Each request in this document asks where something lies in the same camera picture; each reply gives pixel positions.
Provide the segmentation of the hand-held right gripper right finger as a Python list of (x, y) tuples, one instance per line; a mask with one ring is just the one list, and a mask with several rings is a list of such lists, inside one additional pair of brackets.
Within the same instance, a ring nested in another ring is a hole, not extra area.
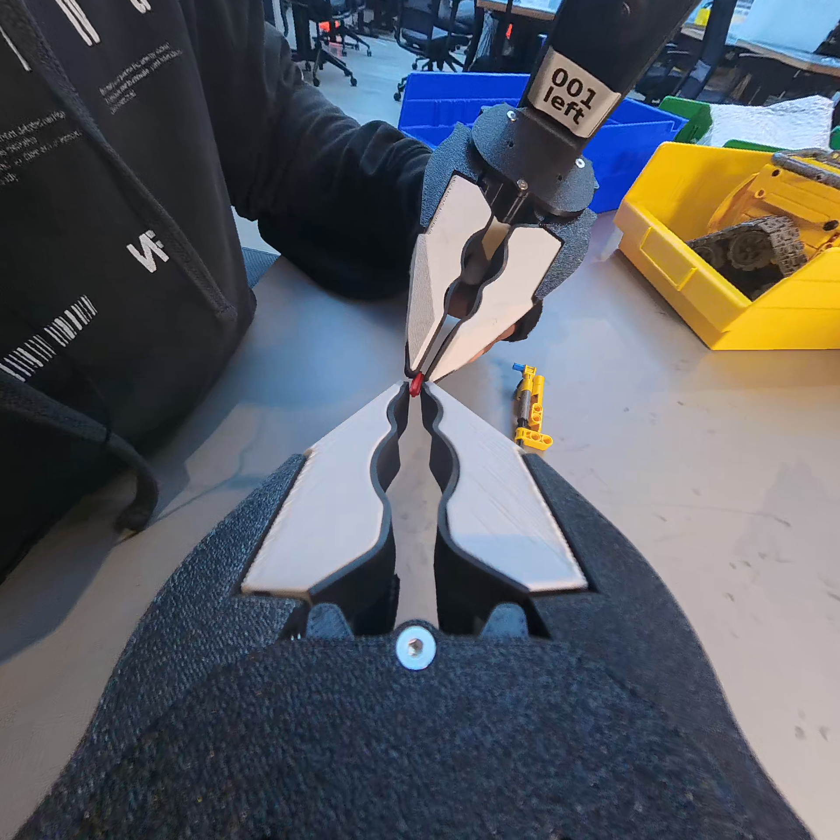
[(436, 384), (422, 387), (422, 417), (442, 491), (434, 546), (440, 630), (478, 634), (499, 605), (513, 604), (527, 633), (547, 636), (537, 600), (585, 592), (589, 583), (533, 474), (541, 460)]

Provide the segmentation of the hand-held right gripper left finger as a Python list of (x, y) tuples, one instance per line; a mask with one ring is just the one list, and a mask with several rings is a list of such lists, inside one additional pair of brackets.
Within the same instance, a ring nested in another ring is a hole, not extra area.
[(307, 450), (245, 572), (244, 595), (334, 604), (358, 635), (393, 630), (399, 580), (386, 491), (407, 410), (408, 385), (396, 383)]

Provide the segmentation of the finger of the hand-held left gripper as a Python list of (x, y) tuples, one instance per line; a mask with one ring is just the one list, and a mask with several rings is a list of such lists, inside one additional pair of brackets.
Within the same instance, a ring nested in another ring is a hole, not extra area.
[(450, 288), (460, 282), (472, 245), (491, 224), (490, 206), (480, 187), (462, 175), (452, 175), (425, 231), (416, 240), (406, 317), (406, 375), (447, 375), (483, 354), (497, 341), (497, 327), (481, 324), (476, 337), (463, 320), (449, 334), (451, 361), (428, 363), (429, 352), (445, 324)]
[(500, 270), (480, 287), (470, 315), (448, 334), (425, 374), (437, 382), (473, 361), (532, 309), (561, 241), (535, 225), (515, 226), (502, 243)]

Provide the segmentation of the yellow brick arm with axle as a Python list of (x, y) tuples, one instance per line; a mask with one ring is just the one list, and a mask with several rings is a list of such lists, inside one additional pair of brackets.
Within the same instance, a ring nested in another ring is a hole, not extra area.
[(543, 432), (543, 395), (545, 380), (534, 366), (514, 364), (512, 369), (521, 375), (513, 396), (514, 434), (518, 427)]

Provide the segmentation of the person's left forearm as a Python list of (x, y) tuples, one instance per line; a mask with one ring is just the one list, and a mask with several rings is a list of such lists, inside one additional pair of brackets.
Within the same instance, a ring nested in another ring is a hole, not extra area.
[(256, 221), (263, 239), (327, 291), (407, 292), (432, 152), (390, 124), (344, 119), (303, 134)]

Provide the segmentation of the grey desk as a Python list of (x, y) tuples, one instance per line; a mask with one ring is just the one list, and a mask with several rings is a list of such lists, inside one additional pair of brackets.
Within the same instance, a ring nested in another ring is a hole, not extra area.
[[(504, 431), (546, 379), (546, 460), (673, 592), (753, 750), (815, 837), (838, 838), (838, 352), (714, 352), (616, 249), (613, 215), (538, 327), (442, 386)], [(2, 583), (1, 833), (77, 746), (132, 630), (201, 538), (290, 455), (402, 378), (405, 302), (332, 296), (281, 258), (253, 325), (150, 463), (161, 505), (122, 540), (121, 476)]]

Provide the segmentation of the blue storage bin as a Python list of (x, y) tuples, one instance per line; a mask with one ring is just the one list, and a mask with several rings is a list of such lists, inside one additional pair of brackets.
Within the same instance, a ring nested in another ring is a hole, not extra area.
[[(397, 127), (434, 149), (457, 123), (473, 125), (483, 107), (503, 102), (516, 106), (528, 78), (518, 73), (414, 72), (406, 80)], [(591, 210), (617, 210), (659, 145), (674, 140), (686, 124), (678, 115), (624, 100), (584, 149), (599, 186)]]

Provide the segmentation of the yellow storage bin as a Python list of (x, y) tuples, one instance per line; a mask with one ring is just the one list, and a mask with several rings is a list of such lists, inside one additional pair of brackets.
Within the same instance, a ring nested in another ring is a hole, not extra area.
[(772, 154), (663, 143), (616, 212), (620, 249), (711, 350), (837, 350), (839, 245), (753, 301), (687, 245)]

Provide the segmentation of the black office chair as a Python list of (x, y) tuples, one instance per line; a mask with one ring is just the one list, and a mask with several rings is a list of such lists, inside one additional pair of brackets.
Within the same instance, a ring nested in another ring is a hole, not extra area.
[(290, 2), (293, 30), (296, 40), (295, 61), (303, 66), (303, 73), (310, 83), (320, 87), (320, 73), (330, 64), (343, 73), (352, 88), (358, 80), (344, 60), (348, 55), (348, 41), (352, 47), (366, 49), (371, 56), (370, 45), (364, 41), (351, 18), (361, 12), (364, 2), (358, 1), (292, 1)]
[(412, 71), (449, 68), (464, 71), (476, 32), (476, 3), (472, 1), (400, 1), (395, 21), (396, 43), (413, 58)]

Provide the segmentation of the yellow tracked brick robot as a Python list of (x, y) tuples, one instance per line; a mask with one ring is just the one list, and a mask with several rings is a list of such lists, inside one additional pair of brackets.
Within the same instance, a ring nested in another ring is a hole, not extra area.
[(774, 152), (687, 245), (753, 301), (838, 240), (839, 152), (808, 149)]

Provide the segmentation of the clear bubble wrap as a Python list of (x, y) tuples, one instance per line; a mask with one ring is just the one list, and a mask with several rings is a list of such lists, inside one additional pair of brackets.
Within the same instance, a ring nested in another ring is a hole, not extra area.
[(742, 140), (786, 150), (827, 148), (833, 111), (834, 102), (821, 96), (759, 107), (711, 104), (711, 126), (698, 144), (721, 148)]

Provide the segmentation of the long wooden work table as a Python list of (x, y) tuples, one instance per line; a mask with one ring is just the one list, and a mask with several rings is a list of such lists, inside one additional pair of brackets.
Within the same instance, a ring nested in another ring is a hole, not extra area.
[(838, 7), (828, 15), (815, 14), (812, 22), (801, 21), (797, 14), (793, 22), (777, 21), (773, 10), (737, 12), (726, 37), (724, 54), (749, 54), (769, 58), (798, 70), (838, 78), (839, 58), (808, 51), (804, 46), (818, 47), (838, 24)]

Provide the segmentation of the person's black hoodie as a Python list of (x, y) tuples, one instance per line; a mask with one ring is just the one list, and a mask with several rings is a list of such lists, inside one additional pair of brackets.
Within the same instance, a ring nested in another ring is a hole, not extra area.
[(256, 301), (223, 106), (264, 68), (258, 2), (2, 2), (2, 577), (181, 422)]

